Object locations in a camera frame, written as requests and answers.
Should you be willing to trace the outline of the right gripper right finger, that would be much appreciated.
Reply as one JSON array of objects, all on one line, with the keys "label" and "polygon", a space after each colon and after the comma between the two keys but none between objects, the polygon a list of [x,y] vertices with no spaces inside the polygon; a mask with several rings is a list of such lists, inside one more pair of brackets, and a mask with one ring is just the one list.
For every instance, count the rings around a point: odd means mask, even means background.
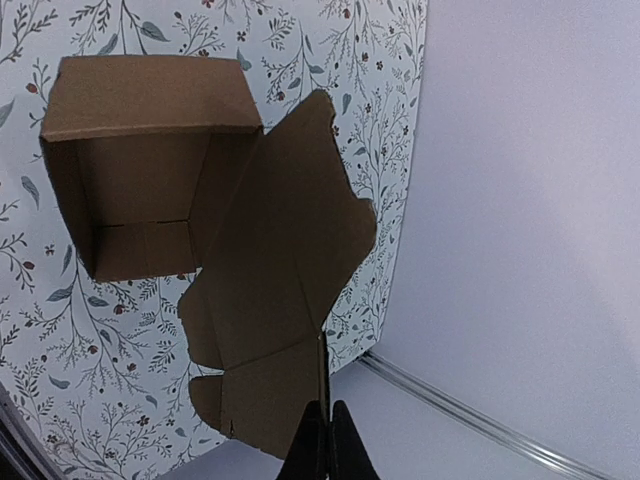
[{"label": "right gripper right finger", "polygon": [[343,400],[333,405],[329,443],[330,479],[378,480],[378,474]]}]

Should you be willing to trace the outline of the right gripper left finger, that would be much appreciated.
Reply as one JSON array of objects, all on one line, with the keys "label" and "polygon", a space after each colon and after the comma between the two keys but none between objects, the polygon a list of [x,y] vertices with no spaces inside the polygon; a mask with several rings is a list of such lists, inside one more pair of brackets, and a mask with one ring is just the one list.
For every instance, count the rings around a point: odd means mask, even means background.
[{"label": "right gripper left finger", "polygon": [[329,421],[318,400],[305,407],[277,480],[323,480],[328,467]]}]

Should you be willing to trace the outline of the brown cardboard box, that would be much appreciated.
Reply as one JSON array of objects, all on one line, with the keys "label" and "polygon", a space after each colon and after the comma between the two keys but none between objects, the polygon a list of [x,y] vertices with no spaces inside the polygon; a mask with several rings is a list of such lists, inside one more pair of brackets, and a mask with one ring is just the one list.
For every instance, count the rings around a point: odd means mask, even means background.
[{"label": "brown cardboard box", "polygon": [[99,282],[191,273],[178,303],[198,416],[284,458],[326,419],[324,323],[374,247],[316,90],[265,129],[241,63],[65,57],[39,141],[72,242]]}]

